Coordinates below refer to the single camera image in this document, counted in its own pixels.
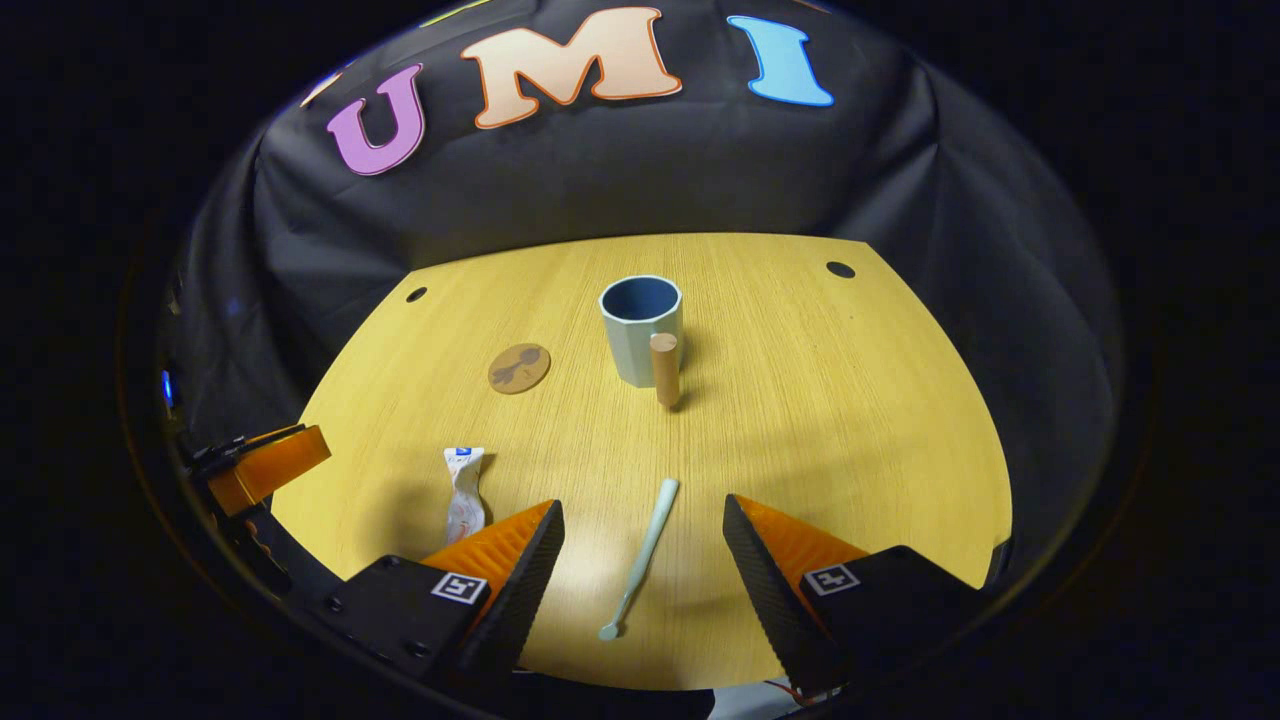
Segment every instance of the light green spoon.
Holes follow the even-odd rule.
[[[640,585],[640,580],[644,579],[644,574],[649,569],[649,560],[653,559],[653,548],[658,546],[658,536],[662,534],[662,527],[667,524],[667,515],[671,514],[671,505],[676,501],[676,488],[678,487],[680,480],[672,478],[662,482],[662,489],[658,491],[658,502],[653,506],[653,516],[649,518],[649,532],[644,536],[644,546],[640,548],[636,561],[631,564],[631,577],[627,578],[627,592],[622,593],[622,602],[618,603],[618,611],[613,615],[613,621],[600,628],[599,638],[602,641],[608,642],[618,637],[618,620],[622,620],[622,614],[626,612],[627,603],[631,602],[631,593],[636,592],[636,587]]]

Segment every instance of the round coaster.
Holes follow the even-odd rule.
[[[489,387],[516,395],[538,384],[552,366],[552,354],[540,345],[513,345],[489,365]]]

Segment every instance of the peach letter m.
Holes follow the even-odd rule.
[[[476,127],[495,128],[538,111],[538,100],[520,92],[520,78],[561,105],[577,99],[593,63],[600,81],[591,95],[602,100],[657,97],[680,91],[680,78],[667,72],[653,37],[654,8],[613,8],[588,15],[567,45],[527,28],[486,37],[462,51],[480,64],[484,111]]]

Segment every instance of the wooden table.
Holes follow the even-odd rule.
[[[596,297],[641,273],[684,291],[678,413],[609,357]],[[550,351],[550,373],[499,395],[489,363],[521,342]],[[361,325],[301,420],[333,457],[273,511],[344,579],[442,547],[445,447],[494,456],[480,480],[493,518],[563,501],[564,546],[521,664],[572,680],[691,689],[782,674],[721,536],[726,493],[869,552],[909,544],[974,587],[1010,534],[1005,460],[973,378],[860,242],[664,234],[425,268]],[[603,643],[664,477],[682,483],[675,509],[627,633]]]

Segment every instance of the letter u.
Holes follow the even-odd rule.
[[[396,118],[396,136],[387,145],[375,147],[365,135],[365,124],[360,120],[360,111],[365,108],[364,97],[347,105],[329,120],[326,127],[338,141],[338,152],[351,172],[361,176],[385,173],[417,150],[426,132],[422,105],[413,85],[413,78],[420,72],[422,64],[416,63],[378,86],[378,94],[390,100],[392,115]]]

